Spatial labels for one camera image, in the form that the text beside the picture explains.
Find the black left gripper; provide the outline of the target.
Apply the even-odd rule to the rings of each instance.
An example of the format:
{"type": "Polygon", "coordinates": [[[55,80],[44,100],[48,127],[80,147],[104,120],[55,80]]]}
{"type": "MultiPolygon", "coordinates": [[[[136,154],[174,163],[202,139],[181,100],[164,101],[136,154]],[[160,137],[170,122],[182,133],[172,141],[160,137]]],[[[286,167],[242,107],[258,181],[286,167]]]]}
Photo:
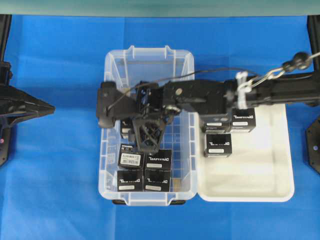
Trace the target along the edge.
{"type": "Polygon", "coordinates": [[[11,128],[14,125],[51,115],[56,108],[26,92],[10,85],[0,87],[0,126],[11,128]]]}

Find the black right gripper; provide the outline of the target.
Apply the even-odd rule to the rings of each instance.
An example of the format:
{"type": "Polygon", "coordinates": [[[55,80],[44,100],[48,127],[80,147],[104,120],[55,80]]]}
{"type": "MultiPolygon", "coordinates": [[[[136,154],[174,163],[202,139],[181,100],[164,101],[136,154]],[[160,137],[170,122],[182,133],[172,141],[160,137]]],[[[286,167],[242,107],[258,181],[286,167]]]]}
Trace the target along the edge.
{"type": "Polygon", "coordinates": [[[178,86],[175,81],[162,86],[147,81],[135,85],[138,115],[131,122],[138,151],[155,154],[160,150],[166,124],[171,124],[182,111],[175,102],[178,86]]]}

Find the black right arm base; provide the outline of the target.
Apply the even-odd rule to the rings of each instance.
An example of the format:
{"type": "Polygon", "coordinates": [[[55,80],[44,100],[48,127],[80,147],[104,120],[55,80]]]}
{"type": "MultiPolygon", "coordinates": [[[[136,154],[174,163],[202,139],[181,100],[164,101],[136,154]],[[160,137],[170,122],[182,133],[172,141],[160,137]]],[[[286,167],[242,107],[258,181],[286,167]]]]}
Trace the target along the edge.
{"type": "Polygon", "coordinates": [[[318,174],[320,173],[320,117],[306,130],[308,164],[318,174]]]}

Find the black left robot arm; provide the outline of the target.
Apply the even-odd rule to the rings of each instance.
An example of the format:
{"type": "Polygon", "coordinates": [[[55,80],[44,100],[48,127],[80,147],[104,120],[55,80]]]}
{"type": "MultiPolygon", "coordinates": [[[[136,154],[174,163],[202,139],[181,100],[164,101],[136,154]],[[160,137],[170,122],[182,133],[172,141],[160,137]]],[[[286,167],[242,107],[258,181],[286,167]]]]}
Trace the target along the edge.
{"type": "MultiPolygon", "coordinates": [[[[56,108],[28,93],[9,85],[12,77],[9,62],[0,63],[0,129],[34,118],[52,115],[56,108]]],[[[113,81],[102,82],[97,92],[96,117],[100,128],[111,129],[117,120],[131,119],[135,128],[138,121],[160,120],[161,118],[143,115],[140,102],[116,88],[113,81]]]]}

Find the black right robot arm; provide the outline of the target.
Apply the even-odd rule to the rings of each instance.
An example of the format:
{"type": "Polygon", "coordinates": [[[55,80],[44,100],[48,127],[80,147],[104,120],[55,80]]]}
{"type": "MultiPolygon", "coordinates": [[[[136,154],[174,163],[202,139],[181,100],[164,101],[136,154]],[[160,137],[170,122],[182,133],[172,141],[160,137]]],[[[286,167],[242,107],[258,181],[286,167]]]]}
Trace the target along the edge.
{"type": "Polygon", "coordinates": [[[169,81],[140,87],[129,117],[167,122],[181,111],[197,113],[205,121],[229,122],[234,109],[262,105],[320,103],[320,73],[289,74],[263,82],[249,79],[169,81]]]}

